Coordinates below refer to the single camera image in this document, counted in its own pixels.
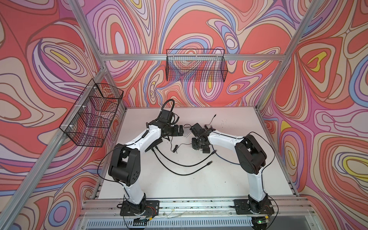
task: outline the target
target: white tabletop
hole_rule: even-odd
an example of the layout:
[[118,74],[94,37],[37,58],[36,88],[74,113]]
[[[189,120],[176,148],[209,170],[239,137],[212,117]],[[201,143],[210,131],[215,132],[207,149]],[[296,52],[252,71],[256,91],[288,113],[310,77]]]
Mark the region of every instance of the white tabletop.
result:
[[[177,124],[199,123],[203,127],[217,114],[211,123],[216,130],[237,136],[246,136],[254,131],[267,139],[252,107],[174,108],[173,112],[180,116]],[[137,137],[146,128],[146,122],[157,118],[158,114],[159,109],[128,109],[117,142],[124,144]],[[272,148],[256,134],[253,136],[266,152],[266,165],[269,164],[274,156]],[[192,137],[192,134],[187,138],[174,137],[173,147],[176,144],[191,143]],[[235,152],[216,145],[214,147],[221,157],[239,163]],[[173,153],[170,151],[170,142],[165,139],[158,148],[169,159],[186,165],[198,163],[208,156],[192,149],[191,145],[181,145],[177,153]],[[147,198],[234,197],[249,194],[247,173],[239,165],[228,163],[215,154],[197,166],[181,167],[166,160],[158,151],[156,153],[168,168],[180,174],[191,173],[211,160],[213,163],[195,174],[178,176],[164,168],[152,151],[141,152],[141,174],[138,181]],[[108,174],[105,178],[112,180]],[[263,182],[271,196],[292,195],[277,158],[264,170]],[[117,199],[123,198],[123,195],[124,190],[118,183],[104,181],[99,199]]]

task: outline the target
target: wire basket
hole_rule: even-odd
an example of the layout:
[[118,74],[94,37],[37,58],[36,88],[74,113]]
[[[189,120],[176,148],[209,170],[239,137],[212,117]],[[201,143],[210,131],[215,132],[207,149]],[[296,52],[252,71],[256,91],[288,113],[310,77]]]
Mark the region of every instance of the wire basket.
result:
[[167,49],[167,81],[224,82],[224,49]]
[[95,83],[65,134],[78,146],[102,147],[114,120],[123,91],[109,84]]

